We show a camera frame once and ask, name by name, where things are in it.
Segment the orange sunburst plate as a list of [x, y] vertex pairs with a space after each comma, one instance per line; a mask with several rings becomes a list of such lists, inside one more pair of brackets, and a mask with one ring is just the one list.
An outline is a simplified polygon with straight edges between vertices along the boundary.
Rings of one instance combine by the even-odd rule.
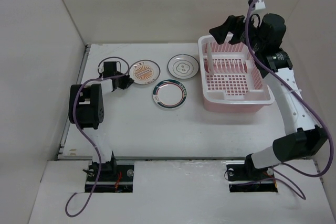
[[213, 56], [212, 56], [211, 44], [209, 42], [207, 43], [207, 64], [209, 73], [213, 75], [214, 74]]
[[147, 85], [158, 79], [161, 74], [159, 65], [152, 60], [139, 60], [130, 67], [130, 77], [135, 84]]

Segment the white plate green rim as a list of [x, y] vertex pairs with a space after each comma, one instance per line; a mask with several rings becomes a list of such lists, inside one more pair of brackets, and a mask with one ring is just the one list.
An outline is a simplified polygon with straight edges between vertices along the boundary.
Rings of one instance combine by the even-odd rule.
[[177, 80], [166, 79], [160, 81], [154, 87], [152, 97], [157, 106], [166, 110], [173, 110], [185, 103], [187, 89], [183, 83]]

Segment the white plate black rim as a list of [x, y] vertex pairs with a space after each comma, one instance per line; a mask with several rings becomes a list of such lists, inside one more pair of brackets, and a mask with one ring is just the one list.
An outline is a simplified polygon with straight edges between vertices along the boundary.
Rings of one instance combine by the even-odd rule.
[[195, 57], [188, 54], [173, 56], [167, 63], [169, 73], [178, 79], [190, 79], [197, 75], [200, 64]]

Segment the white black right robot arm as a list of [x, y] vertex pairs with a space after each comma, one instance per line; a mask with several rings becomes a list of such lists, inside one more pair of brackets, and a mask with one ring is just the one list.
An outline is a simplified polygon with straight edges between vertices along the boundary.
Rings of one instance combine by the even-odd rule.
[[331, 134], [321, 117], [302, 99], [292, 62], [281, 48], [285, 32], [285, 20], [277, 14], [266, 14], [259, 19], [258, 26], [254, 26], [250, 16], [230, 15], [222, 25], [209, 30], [219, 45], [225, 42], [228, 34], [232, 34], [229, 44], [242, 42], [247, 46], [262, 78], [274, 94], [284, 122], [285, 136], [274, 140], [272, 146], [246, 156], [243, 173], [250, 179], [272, 166], [312, 157], [325, 142], [330, 147], [329, 159], [326, 167], [315, 177], [324, 175], [333, 161]]

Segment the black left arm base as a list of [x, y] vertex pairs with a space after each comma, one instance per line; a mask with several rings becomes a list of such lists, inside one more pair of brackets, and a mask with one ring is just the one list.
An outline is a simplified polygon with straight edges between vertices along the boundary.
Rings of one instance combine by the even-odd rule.
[[[85, 192], [91, 192], [98, 172], [98, 164], [90, 164], [83, 170], [86, 174]], [[134, 179], [133, 164], [119, 164], [114, 171], [103, 170], [100, 173], [94, 193], [132, 193]]]

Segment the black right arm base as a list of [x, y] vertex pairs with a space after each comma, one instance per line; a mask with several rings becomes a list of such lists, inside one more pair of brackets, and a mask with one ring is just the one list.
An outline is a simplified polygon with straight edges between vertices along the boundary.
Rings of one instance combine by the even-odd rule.
[[248, 170], [245, 164], [227, 163], [225, 179], [230, 193], [277, 193], [274, 174], [267, 168]]

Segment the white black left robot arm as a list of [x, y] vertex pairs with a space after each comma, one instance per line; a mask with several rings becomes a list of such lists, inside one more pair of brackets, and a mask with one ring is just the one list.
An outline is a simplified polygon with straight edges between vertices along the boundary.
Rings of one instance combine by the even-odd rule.
[[91, 144], [92, 164], [89, 172], [105, 180], [117, 176], [117, 162], [106, 140], [103, 129], [106, 94], [117, 89], [125, 90], [134, 80], [129, 75], [129, 64], [118, 57], [98, 64], [98, 78], [70, 86], [68, 118]]

